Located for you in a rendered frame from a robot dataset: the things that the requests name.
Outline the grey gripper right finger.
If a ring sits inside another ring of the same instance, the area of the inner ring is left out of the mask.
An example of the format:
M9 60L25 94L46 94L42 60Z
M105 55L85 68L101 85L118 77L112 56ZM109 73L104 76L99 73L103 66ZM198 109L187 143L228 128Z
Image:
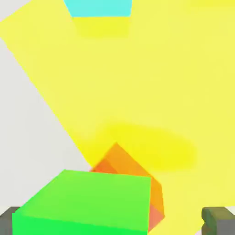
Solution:
M204 207L201 235L235 235L235 206Z

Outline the small cyan cube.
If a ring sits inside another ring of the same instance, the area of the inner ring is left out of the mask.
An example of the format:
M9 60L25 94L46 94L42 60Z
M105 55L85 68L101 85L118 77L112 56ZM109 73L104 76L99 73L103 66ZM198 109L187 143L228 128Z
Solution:
M64 0L72 17L129 17L133 0Z

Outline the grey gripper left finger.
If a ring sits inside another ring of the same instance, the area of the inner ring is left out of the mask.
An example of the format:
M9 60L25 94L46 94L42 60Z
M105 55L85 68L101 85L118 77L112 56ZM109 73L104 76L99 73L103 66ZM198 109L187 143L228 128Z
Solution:
M0 215L0 235L12 235L12 214L20 207L9 207Z

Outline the small green cube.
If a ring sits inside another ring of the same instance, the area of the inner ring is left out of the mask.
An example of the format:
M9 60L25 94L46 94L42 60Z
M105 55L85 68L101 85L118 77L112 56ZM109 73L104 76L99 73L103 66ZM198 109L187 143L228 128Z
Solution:
M12 235L147 235L149 177L64 170L12 216Z

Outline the small orange cube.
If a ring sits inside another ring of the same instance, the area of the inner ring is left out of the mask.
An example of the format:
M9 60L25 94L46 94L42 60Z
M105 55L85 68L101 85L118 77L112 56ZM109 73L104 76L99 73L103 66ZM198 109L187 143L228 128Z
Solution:
M114 144L90 171L150 177L151 191L148 231L153 230L165 218L162 185L119 144Z

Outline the large yellow box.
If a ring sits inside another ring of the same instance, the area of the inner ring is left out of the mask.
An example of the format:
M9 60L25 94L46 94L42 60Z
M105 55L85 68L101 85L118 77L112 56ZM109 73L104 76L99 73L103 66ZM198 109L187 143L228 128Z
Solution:
M31 0L0 38L90 165L118 143L161 183L151 235L235 206L235 0L133 0L128 18Z

